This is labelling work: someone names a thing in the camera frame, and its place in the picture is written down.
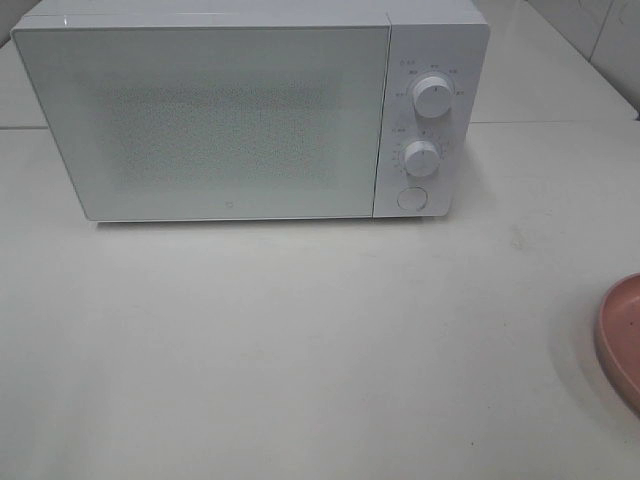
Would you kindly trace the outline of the round white door button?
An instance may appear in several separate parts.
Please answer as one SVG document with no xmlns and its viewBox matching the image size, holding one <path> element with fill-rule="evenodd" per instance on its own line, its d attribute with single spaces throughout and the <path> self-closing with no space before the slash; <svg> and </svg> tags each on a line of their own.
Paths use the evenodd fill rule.
<svg viewBox="0 0 640 480">
<path fill-rule="evenodd" d="M 397 197 L 398 207 L 405 211 L 420 212 L 428 203 L 427 192 L 420 187 L 409 187 Z"/>
</svg>

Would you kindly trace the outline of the pink round plate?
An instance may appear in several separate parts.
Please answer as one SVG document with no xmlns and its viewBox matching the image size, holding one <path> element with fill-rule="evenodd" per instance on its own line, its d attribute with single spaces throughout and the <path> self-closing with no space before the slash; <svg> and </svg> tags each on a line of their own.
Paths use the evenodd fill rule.
<svg viewBox="0 0 640 480">
<path fill-rule="evenodd" d="M 594 329 L 604 374 L 639 415 L 639 274 L 619 280 L 606 293 Z"/>
</svg>

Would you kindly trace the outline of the lower white timer knob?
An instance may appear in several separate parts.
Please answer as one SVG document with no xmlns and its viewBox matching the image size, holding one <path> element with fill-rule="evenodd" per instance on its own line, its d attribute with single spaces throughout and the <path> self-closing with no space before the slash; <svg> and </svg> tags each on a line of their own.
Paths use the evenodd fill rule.
<svg viewBox="0 0 640 480">
<path fill-rule="evenodd" d="M 414 141 L 404 149 L 402 161 L 408 175 L 423 178 L 438 170 L 441 154 L 430 141 Z"/>
</svg>

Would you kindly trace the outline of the upper white power knob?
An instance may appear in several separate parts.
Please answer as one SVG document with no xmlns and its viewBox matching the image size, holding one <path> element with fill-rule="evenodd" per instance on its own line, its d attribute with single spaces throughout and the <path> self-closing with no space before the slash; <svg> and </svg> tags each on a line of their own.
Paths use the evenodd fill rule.
<svg viewBox="0 0 640 480">
<path fill-rule="evenodd" d="M 441 72 L 428 72 L 416 79 L 409 88 L 416 114 L 433 119 L 446 114 L 455 95 L 452 80 Z"/>
</svg>

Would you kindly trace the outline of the white microwave oven body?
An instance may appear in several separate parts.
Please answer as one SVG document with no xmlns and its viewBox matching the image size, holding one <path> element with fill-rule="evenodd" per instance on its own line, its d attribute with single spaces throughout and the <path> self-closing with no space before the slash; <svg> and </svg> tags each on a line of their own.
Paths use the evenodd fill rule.
<svg viewBox="0 0 640 480">
<path fill-rule="evenodd" d="M 43 1 L 18 21 L 11 36 L 16 46 L 16 33 L 32 30 L 356 27 L 389 31 L 371 213 L 181 221 L 443 216 L 451 205 L 453 177 L 490 37 L 487 21 L 470 1 Z M 446 114 L 426 119 L 416 114 L 409 88 L 432 71 L 452 80 L 455 95 Z M 402 153 L 414 141 L 430 141 L 440 151 L 440 166 L 431 176 L 416 178 L 405 171 Z M 399 193 L 409 187 L 420 187 L 428 194 L 428 203 L 420 212 L 398 207 Z"/>
</svg>

